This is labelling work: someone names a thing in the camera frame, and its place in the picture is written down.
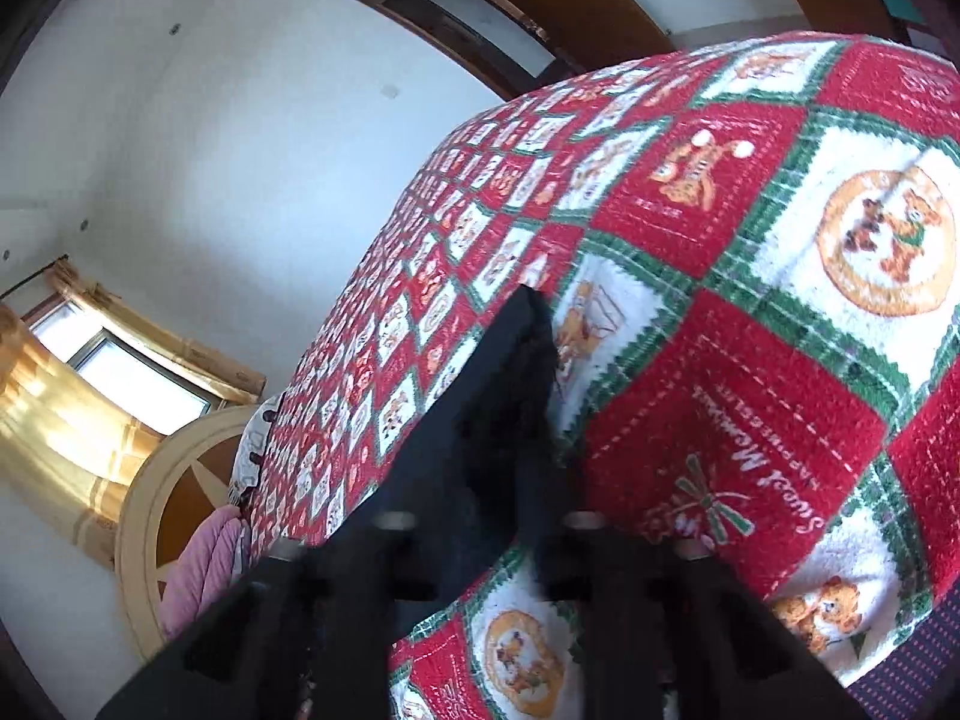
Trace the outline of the red patchwork bedspread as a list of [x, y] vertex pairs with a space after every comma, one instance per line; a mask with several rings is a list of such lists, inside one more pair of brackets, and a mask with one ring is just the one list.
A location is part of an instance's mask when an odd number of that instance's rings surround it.
[[872, 717], [916, 717], [958, 650], [957, 68], [788, 32], [456, 128], [286, 387], [254, 550], [381, 486], [517, 286], [590, 502], [715, 551]]

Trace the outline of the dark door frame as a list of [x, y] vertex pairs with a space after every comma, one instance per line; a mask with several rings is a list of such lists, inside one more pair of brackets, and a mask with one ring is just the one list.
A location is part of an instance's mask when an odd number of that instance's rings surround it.
[[583, 71], [509, 0], [356, 1], [421, 37], [505, 101]]

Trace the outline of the folded pink quilt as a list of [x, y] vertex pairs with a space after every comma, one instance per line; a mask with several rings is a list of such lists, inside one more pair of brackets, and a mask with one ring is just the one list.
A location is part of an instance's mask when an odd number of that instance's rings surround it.
[[174, 561], [160, 603], [164, 639], [176, 639], [247, 567], [249, 527], [236, 505], [218, 507]]

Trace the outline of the yellow curtain left panel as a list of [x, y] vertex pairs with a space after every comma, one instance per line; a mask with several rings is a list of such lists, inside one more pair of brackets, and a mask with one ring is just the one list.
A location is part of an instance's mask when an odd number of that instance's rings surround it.
[[161, 440], [2, 310], [2, 478], [99, 566], [114, 567], [125, 496]]

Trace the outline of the black curtain rod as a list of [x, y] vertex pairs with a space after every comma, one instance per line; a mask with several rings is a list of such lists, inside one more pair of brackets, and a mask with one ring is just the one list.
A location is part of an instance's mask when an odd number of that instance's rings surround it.
[[25, 288], [25, 286], [28, 286], [28, 284], [31, 284], [33, 281], [36, 281], [37, 278], [42, 277], [48, 271], [52, 270], [52, 268], [55, 265], [59, 265], [59, 263], [62, 263], [62, 262], [68, 262], [69, 260], [70, 260], [70, 255], [64, 254], [64, 255], [60, 255], [60, 257], [57, 257], [57, 259], [53, 259], [49, 263], [46, 263], [46, 265], [41, 266], [41, 268], [37, 268], [37, 270], [34, 270], [32, 273], [29, 273], [29, 275], [26, 275], [24, 278], [21, 278], [20, 281], [17, 281], [16, 283], [12, 284], [10, 288], [5, 289], [5, 291], [3, 291], [2, 294], [0, 294], [0, 301], [4, 301], [10, 296], [13, 296], [14, 293], [18, 293], [20, 289]]

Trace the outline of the window with frame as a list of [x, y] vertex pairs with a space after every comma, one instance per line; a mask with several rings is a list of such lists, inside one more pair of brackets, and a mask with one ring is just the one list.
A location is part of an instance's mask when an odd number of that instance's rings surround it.
[[220, 397], [189, 382], [166, 362], [151, 359], [78, 305], [60, 302], [26, 323], [60, 361], [156, 433], [169, 436], [224, 405]]

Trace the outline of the black pants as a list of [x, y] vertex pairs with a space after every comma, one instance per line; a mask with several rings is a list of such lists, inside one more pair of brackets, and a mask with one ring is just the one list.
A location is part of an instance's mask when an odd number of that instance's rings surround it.
[[548, 424], [558, 349], [544, 294], [519, 286], [400, 445], [387, 475], [320, 548], [332, 600], [386, 601], [387, 640], [445, 610], [563, 504]]

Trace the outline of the yellow curtain panel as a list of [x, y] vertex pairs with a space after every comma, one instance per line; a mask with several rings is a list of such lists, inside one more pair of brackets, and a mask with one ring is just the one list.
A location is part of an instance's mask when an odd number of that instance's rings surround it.
[[161, 327], [99, 281], [83, 277], [67, 257], [50, 267], [47, 281], [62, 298], [93, 314], [125, 343], [151, 359], [169, 362], [182, 377], [203, 385], [222, 400], [254, 405], [262, 397], [267, 383], [263, 374], [218, 349]]
[[114, 567], [125, 496], [161, 440], [2, 310], [2, 478], [99, 566]]

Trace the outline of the yellow curtain right panel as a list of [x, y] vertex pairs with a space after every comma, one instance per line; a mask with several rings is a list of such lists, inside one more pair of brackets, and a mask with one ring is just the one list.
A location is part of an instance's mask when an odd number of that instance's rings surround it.
[[203, 385], [222, 400], [254, 405], [262, 397], [267, 383], [263, 374], [218, 349], [161, 327], [99, 281], [83, 277], [67, 257], [50, 267], [47, 281], [62, 298], [93, 314], [125, 343], [151, 359], [169, 362], [182, 377]]

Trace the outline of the cream wooden headboard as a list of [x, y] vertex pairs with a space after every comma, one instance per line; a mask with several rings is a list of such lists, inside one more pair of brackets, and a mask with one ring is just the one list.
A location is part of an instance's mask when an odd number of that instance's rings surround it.
[[164, 644], [160, 603], [174, 562], [199, 525], [228, 502], [239, 439], [256, 410], [231, 406], [161, 440], [128, 486], [114, 571], [133, 645], [149, 660]]

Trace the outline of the white patterned pillow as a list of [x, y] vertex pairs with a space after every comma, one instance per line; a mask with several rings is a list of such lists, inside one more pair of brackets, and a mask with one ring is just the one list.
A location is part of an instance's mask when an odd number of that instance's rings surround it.
[[267, 445], [270, 429], [277, 419], [281, 400], [283, 397], [280, 394], [267, 398], [262, 405], [257, 406], [251, 419], [245, 423], [229, 477], [229, 504], [242, 507], [249, 499], [252, 489], [259, 486], [265, 458], [265, 445]]

